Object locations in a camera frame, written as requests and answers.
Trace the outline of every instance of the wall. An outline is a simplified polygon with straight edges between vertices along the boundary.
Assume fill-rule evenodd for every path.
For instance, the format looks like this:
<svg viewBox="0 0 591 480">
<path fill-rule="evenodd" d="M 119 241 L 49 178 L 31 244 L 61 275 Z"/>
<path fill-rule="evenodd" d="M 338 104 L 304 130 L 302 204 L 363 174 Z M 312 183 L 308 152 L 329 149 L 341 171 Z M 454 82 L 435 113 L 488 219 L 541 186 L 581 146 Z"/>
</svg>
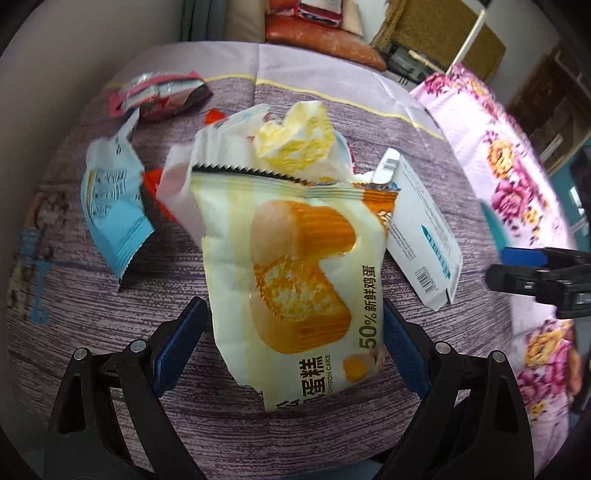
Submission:
<svg viewBox="0 0 591 480">
<path fill-rule="evenodd" d="M 363 26 L 363 38 L 367 43 L 371 42 L 378 33 L 386 18 L 388 6 L 384 0 L 355 0 L 361 13 L 361 25 Z"/>
<path fill-rule="evenodd" d="M 385 18 L 384 0 L 357 0 L 365 40 L 371 41 Z M 463 0 L 479 12 L 478 0 Z M 558 42 L 558 33 L 531 0 L 493 0 L 486 24 L 507 50 L 490 86 L 507 105 L 528 79 L 542 56 Z"/>
<path fill-rule="evenodd" d="M 180 39 L 183 0 L 46 0 L 0 57 L 0 292 L 4 298 L 25 200 L 88 100 L 126 62 Z M 11 394 L 0 301 L 0 423 L 21 450 L 41 425 Z"/>
<path fill-rule="evenodd" d="M 591 348 L 591 317 L 574 319 L 577 350 L 584 357 Z"/>
</svg>

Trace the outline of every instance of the white cardboard box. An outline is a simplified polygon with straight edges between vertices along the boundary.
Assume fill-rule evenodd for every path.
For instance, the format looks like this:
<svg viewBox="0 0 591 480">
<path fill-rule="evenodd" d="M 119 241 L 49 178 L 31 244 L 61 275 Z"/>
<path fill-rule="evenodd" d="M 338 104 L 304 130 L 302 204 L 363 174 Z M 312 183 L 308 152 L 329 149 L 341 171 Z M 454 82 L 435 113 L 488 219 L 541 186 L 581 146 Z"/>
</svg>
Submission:
<svg viewBox="0 0 591 480">
<path fill-rule="evenodd" d="M 387 249 L 402 273 L 427 307 L 438 310 L 452 304 L 462 271 L 462 252 L 425 185 L 393 148 L 384 154 L 372 181 L 393 181 L 400 188 Z"/>
</svg>

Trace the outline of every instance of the blue gripper pad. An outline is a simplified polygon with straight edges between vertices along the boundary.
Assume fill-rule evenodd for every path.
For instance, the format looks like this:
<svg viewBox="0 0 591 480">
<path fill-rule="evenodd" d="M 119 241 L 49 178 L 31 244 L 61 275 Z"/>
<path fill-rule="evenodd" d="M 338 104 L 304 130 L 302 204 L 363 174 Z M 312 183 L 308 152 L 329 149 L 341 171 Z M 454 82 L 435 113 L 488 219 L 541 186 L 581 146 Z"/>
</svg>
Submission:
<svg viewBox="0 0 591 480">
<path fill-rule="evenodd" d="M 422 400 L 429 393 L 427 363 L 407 331 L 384 303 L 384 343 L 404 385 Z"/>
<path fill-rule="evenodd" d="M 157 398 L 176 386 L 207 325 L 209 312 L 205 301 L 198 299 L 189 307 L 183 311 L 180 325 L 154 361 L 152 390 Z"/>
<path fill-rule="evenodd" d="M 513 267 L 540 268 L 548 263 L 548 258 L 542 250 L 507 247 L 501 252 L 501 262 Z"/>
</svg>

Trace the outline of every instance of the orange cushion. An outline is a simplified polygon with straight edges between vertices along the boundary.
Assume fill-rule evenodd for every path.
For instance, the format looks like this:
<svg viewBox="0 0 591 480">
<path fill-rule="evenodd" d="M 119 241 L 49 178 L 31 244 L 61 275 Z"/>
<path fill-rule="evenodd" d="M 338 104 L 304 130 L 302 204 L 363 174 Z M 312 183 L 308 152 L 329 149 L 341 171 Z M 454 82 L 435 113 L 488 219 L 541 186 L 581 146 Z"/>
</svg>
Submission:
<svg viewBox="0 0 591 480">
<path fill-rule="evenodd" d="M 299 18 L 268 16 L 265 23 L 265 39 L 269 43 L 292 45 L 355 61 L 380 72 L 386 70 L 386 62 L 378 51 L 357 35 Z"/>
</svg>

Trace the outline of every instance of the orange flower print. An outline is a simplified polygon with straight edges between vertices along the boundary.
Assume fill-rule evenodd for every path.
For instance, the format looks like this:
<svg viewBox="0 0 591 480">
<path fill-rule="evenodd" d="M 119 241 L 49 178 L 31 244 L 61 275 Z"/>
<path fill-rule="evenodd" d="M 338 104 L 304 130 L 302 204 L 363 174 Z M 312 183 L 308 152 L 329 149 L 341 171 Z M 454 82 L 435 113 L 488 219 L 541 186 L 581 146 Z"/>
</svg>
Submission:
<svg viewBox="0 0 591 480">
<path fill-rule="evenodd" d="M 540 222 L 540 212 L 533 207 L 527 207 L 523 212 L 523 221 L 528 225 L 535 226 Z"/>
<path fill-rule="evenodd" d="M 525 351 L 525 366 L 537 367 L 547 364 L 563 336 L 564 332 L 558 329 L 532 337 Z"/>
<path fill-rule="evenodd" d="M 540 415 L 542 415 L 546 410 L 546 403 L 541 401 L 536 403 L 530 407 L 530 413 L 532 420 L 537 420 Z"/>
<path fill-rule="evenodd" d="M 483 97 L 486 97 L 486 98 L 489 97 L 488 90 L 486 90 L 480 84 L 480 82 L 476 82 L 475 80 L 469 79 L 466 83 L 478 95 L 483 96 Z"/>
<path fill-rule="evenodd" d="M 513 144 L 508 140 L 493 140 L 488 147 L 488 164 L 498 179 L 505 179 L 513 168 Z"/>
</svg>

